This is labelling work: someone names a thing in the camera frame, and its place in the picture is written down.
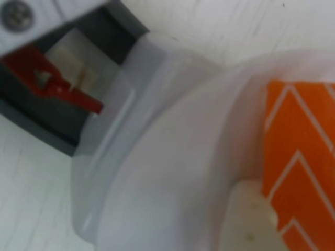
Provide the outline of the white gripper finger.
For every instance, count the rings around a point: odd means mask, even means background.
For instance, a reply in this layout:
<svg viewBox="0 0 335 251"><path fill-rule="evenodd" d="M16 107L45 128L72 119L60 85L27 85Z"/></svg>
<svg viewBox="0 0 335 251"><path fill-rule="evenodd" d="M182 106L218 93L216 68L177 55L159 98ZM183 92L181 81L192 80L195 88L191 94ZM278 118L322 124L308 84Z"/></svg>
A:
<svg viewBox="0 0 335 251"><path fill-rule="evenodd" d="M287 250L277 232L278 216L261 194L257 180L242 180L231 190L222 226L222 250Z"/></svg>

